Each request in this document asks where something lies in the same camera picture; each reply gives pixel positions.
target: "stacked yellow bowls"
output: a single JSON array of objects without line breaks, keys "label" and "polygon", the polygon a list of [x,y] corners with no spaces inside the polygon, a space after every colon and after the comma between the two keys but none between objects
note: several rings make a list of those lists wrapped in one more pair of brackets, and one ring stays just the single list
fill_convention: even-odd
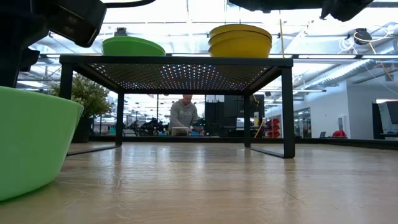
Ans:
[{"label": "stacked yellow bowls", "polygon": [[209,54],[212,57],[267,58],[272,36],[255,26],[230,24],[210,31]]}]

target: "perforated metal tabletop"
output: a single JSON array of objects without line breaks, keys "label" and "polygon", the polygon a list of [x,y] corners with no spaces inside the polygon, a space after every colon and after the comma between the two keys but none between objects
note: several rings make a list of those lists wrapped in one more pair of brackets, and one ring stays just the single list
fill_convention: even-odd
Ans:
[{"label": "perforated metal tabletop", "polygon": [[62,55],[60,63],[117,93],[251,94],[292,59]]}]

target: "person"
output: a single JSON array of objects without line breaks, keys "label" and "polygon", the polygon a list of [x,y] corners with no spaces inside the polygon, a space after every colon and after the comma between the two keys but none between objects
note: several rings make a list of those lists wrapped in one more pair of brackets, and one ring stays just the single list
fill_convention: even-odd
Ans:
[{"label": "person", "polygon": [[197,107],[191,103],[192,95],[182,95],[182,99],[173,103],[170,110],[169,132],[174,135],[187,135],[191,125],[198,120]]}]

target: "white wall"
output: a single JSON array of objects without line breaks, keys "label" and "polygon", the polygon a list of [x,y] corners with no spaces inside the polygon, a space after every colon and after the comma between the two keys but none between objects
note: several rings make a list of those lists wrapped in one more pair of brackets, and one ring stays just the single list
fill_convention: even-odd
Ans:
[{"label": "white wall", "polygon": [[[350,138],[350,123],[348,113],[348,97],[346,82],[341,82],[337,87],[325,88],[323,93],[310,93],[304,101],[295,101],[294,110],[311,109],[312,137],[319,138],[322,131],[326,136],[331,136],[338,130],[339,116],[346,116],[344,132]],[[272,108],[266,112],[266,117],[282,114],[282,106]]]},{"label": "white wall", "polygon": [[[391,83],[389,88],[398,92],[398,87],[393,85],[393,83]],[[375,103],[376,99],[398,99],[398,95],[389,91],[380,83],[374,83],[373,85],[349,84],[347,91],[351,138],[373,139],[372,102]]]}]

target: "green plant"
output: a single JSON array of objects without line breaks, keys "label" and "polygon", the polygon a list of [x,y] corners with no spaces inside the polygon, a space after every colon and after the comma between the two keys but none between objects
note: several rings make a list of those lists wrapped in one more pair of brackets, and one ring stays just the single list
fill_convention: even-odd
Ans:
[{"label": "green plant", "polygon": [[[52,85],[49,93],[58,96],[60,85]],[[85,107],[81,117],[101,115],[109,111],[109,103],[106,97],[109,90],[82,75],[73,77],[72,100]]]}]

